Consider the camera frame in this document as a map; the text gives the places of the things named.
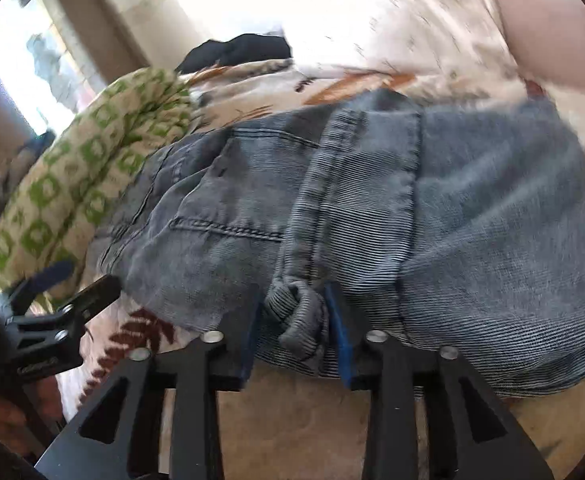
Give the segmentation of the left hand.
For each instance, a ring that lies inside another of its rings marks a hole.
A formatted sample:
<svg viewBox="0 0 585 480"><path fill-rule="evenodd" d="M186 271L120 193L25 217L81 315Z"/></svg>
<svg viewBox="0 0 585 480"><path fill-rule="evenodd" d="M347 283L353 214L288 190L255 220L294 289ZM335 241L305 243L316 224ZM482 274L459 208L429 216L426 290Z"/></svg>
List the left hand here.
<svg viewBox="0 0 585 480"><path fill-rule="evenodd" d="M55 377L47 377L33 385L34 406L46 422L61 422L64 419L58 382ZM21 456L43 451L41 442L33 437L27 427L27 419L20 408L8 400L0 398L0 442L12 452Z"/></svg>

